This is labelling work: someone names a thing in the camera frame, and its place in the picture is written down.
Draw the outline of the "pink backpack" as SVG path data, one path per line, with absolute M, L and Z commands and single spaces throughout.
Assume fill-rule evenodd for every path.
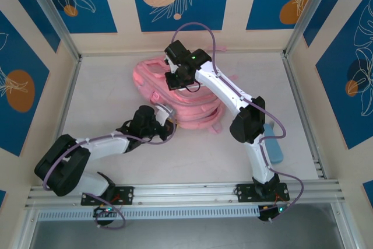
M 164 60 L 165 56 L 159 56 L 137 63 L 132 78 L 139 93 L 151 104 L 172 107 L 177 124 L 183 129 L 206 129 L 212 134 L 221 133 L 221 119 L 226 110 L 224 103 L 204 85 L 191 86 L 197 87 L 198 91 L 170 91 L 165 77 L 170 66 Z

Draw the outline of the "light blue pencil case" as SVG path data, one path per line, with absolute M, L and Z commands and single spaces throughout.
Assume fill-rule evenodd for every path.
M 273 132 L 274 125 L 274 122 L 264 124 L 264 137 L 266 137 L 265 146 L 271 164 L 278 164 L 283 161 L 284 155 L 277 139 L 270 138 L 271 136 L 275 135 L 275 133 Z

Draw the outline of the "small circuit board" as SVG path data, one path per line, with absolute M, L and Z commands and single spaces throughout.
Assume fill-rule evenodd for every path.
M 116 218 L 117 216 L 117 211 L 115 211 L 112 207 L 98 206 L 93 210 L 94 218 Z
M 259 206 L 258 219 L 263 222 L 270 222 L 288 208 L 288 205 Z

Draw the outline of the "grey metal panel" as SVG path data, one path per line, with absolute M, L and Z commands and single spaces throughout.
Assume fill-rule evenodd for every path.
M 333 227 L 254 219 L 134 220 L 121 230 L 92 222 L 40 222 L 30 249 L 343 249 Z

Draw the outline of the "aluminium mounting rail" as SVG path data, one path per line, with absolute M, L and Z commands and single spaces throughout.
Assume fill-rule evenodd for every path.
M 133 184 L 129 196 L 133 207 L 166 206 L 227 206 L 238 205 L 234 192 L 236 183 L 195 183 L 195 184 Z M 84 195 L 69 194 L 58 197 L 33 186 L 26 199 L 26 209 L 58 209 L 80 207 Z M 345 197 L 337 180 L 305 180 L 304 191 L 297 201 L 299 204 L 340 203 Z

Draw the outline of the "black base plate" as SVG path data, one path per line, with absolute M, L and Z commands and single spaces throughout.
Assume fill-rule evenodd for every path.
M 274 188 L 265 190 L 258 184 L 237 184 L 234 194 L 239 202 L 275 202 L 289 201 L 290 196 L 285 183 L 278 183 Z
M 109 187 L 100 198 L 112 205 L 132 205 L 134 187 Z M 83 194 L 80 204 L 82 206 L 99 206 L 102 202 L 96 198 Z

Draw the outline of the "aluminium side rail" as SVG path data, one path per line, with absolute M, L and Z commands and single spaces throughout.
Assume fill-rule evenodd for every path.
M 319 147 L 317 141 L 314 137 L 311 124 L 309 123 L 307 111 L 304 106 L 304 102 L 302 100 L 301 92 L 298 87 L 297 80 L 295 78 L 295 74 L 292 70 L 291 64 L 285 53 L 281 53 L 281 59 L 283 61 L 283 65 L 285 68 L 285 72 L 290 84 L 291 91 L 293 93 L 293 97 L 295 100 L 295 104 L 297 106 L 298 114 L 300 116 L 300 120 L 302 123 L 303 130 L 305 132 L 305 137 L 308 142 L 308 146 L 311 152 L 312 159 L 314 161 L 314 165 L 316 168 L 316 172 L 318 177 L 321 179 L 327 179 L 328 177 L 325 175 L 325 169 L 323 168 L 322 160 L 320 158 L 321 154 L 319 151 Z
M 78 76 L 79 76 L 79 71 L 80 71 L 80 68 L 81 68 L 81 64 L 82 64 L 82 57 L 80 57 L 80 59 L 77 61 L 76 65 L 73 69 L 71 79 L 70 79 L 69 84 L 68 84 L 68 89 L 67 89 L 67 92 L 66 92 L 66 96 L 65 96 L 64 102 L 62 104 L 62 108 L 61 108 L 62 111 L 61 111 L 59 119 L 58 119 L 58 126 L 57 126 L 57 129 L 55 131 L 55 135 L 54 135 L 54 140 L 55 141 L 59 138 L 60 135 L 62 135 L 62 132 L 64 130 L 64 126 L 65 126 L 65 123 L 66 123 L 66 118 L 67 118 L 68 111 L 69 111 L 69 108 L 70 108 L 70 105 L 71 105 L 71 100 L 72 100 L 73 93 L 74 93 L 75 86 L 76 86 L 76 82 L 77 82 L 77 79 L 78 79 Z

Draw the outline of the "aluminium frame post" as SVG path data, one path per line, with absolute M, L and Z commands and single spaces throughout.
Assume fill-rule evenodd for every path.
M 283 50 L 285 58 L 295 50 L 300 39 L 305 41 L 307 47 L 311 46 L 337 2 L 338 0 L 309 0 Z
M 81 53 L 79 52 L 77 46 L 73 42 L 70 32 L 67 29 L 64 21 L 61 18 L 61 15 L 57 11 L 52 0 L 36 0 L 46 15 L 48 21 L 53 26 L 57 35 L 65 45 L 66 49 L 70 55 L 75 59 L 77 63 L 81 61 Z

